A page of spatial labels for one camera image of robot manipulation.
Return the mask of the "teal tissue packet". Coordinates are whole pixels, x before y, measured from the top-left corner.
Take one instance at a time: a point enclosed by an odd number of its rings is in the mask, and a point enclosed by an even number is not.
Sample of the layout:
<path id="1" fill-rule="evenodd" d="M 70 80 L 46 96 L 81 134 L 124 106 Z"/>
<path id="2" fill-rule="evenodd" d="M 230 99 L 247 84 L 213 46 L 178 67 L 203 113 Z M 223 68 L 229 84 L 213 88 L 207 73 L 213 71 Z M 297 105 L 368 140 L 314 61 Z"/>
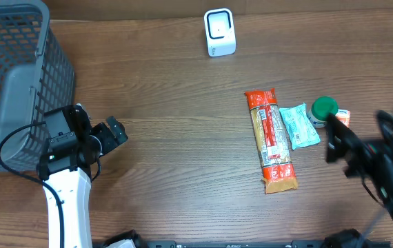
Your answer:
<path id="1" fill-rule="evenodd" d="M 293 150 L 320 143 L 320 136 L 307 118 L 305 103 L 295 107 L 282 107 L 279 109 L 279 112 Z"/>

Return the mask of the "red snack package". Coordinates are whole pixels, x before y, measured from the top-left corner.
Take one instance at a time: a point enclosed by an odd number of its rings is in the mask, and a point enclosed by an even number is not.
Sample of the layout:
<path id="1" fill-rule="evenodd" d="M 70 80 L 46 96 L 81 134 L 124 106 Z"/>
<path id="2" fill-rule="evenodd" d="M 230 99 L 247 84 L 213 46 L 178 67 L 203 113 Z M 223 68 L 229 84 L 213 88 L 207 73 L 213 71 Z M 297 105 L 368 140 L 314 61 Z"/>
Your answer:
<path id="1" fill-rule="evenodd" d="M 290 156 L 275 89 L 245 93 L 265 183 L 265 193 L 297 189 L 299 184 Z"/>

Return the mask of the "red stick sachet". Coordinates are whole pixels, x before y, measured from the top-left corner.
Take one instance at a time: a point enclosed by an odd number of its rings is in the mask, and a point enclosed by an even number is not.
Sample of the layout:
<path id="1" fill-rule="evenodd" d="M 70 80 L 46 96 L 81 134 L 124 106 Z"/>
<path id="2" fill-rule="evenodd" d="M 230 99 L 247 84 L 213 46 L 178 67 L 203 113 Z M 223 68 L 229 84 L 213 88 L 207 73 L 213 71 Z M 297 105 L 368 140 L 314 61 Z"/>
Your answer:
<path id="1" fill-rule="evenodd" d="M 266 112 L 266 127 L 267 127 L 267 137 L 268 137 L 268 155 L 270 158 L 280 158 L 280 149 L 278 147 L 276 134 L 274 131 L 274 124 L 272 120 L 272 110 L 271 106 L 267 105 L 264 107 Z"/>

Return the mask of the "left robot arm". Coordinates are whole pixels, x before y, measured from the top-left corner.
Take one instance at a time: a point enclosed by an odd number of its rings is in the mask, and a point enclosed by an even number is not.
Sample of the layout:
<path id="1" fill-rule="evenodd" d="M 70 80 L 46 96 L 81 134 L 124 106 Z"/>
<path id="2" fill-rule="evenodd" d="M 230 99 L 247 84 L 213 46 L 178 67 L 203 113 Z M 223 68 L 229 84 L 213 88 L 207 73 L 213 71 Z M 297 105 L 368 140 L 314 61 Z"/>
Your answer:
<path id="1" fill-rule="evenodd" d="M 50 247 L 91 247 L 89 199 L 93 164 L 128 140 L 113 116 L 95 126 L 81 105 L 43 115 L 49 137 L 37 165 L 48 206 Z"/>

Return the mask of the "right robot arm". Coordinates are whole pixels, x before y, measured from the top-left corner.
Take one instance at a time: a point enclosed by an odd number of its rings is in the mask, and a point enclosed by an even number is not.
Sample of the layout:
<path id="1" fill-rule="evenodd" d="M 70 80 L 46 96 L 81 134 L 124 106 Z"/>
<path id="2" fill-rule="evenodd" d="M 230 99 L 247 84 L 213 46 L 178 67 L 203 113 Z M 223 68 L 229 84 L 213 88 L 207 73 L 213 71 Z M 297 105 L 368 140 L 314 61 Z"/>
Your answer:
<path id="1" fill-rule="evenodd" d="M 380 110 L 376 113 L 382 137 L 362 140 L 335 115 L 327 117 L 327 163 L 344 159 L 348 178 L 359 177 L 363 186 L 369 179 L 375 190 L 368 194 L 388 212 L 393 220 L 393 115 Z"/>

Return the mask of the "green lid jar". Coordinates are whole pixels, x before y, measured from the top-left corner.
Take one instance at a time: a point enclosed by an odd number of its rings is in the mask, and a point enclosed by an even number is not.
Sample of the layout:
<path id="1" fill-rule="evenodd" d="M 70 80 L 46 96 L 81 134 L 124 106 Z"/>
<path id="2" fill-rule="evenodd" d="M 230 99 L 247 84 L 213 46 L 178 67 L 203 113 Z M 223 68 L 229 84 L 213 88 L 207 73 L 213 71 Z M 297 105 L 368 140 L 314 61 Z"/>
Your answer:
<path id="1" fill-rule="evenodd" d="M 326 125 L 329 114 L 335 115 L 339 110 L 338 103 L 329 96 L 321 96 L 313 102 L 307 117 L 313 127 L 322 128 Z"/>

